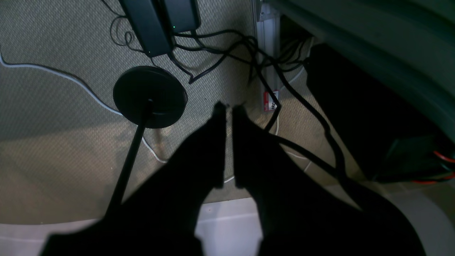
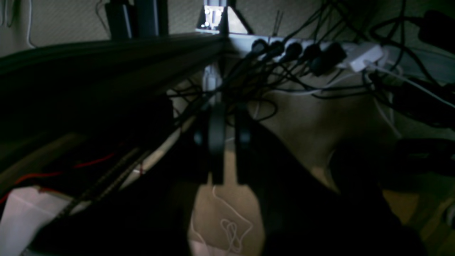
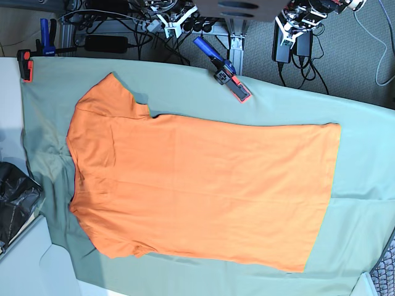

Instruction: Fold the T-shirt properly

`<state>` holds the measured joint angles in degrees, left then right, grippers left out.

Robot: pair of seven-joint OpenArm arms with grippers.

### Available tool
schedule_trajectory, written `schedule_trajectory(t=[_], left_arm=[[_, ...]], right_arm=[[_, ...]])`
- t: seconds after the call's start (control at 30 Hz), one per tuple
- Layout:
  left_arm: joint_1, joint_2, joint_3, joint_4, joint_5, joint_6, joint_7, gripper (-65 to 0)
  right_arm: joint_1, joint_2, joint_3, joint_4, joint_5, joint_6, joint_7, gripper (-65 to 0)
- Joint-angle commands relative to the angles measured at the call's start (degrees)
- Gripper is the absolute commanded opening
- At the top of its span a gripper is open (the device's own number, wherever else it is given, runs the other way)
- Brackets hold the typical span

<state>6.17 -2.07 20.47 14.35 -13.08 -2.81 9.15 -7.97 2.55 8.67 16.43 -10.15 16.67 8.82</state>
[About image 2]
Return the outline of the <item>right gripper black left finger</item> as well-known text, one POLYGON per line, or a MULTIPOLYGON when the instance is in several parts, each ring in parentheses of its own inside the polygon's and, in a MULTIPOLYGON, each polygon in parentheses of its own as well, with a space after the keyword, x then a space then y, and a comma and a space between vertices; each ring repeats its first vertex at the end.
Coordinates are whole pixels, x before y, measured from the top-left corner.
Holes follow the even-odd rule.
POLYGON ((214 185, 224 183, 225 112, 226 105, 224 103, 217 103, 204 108, 198 116, 197 128, 194 133, 198 172, 205 181, 211 175, 214 185))

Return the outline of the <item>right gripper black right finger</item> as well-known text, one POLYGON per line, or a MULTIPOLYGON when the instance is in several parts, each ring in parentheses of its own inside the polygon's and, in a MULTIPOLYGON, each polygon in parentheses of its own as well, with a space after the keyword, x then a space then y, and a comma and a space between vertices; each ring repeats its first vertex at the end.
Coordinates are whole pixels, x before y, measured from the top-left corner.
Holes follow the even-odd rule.
POLYGON ((252 148, 253 120, 246 105, 238 105, 235 111, 235 151, 237 181, 246 185, 253 180, 256 169, 255 153, 252 148))

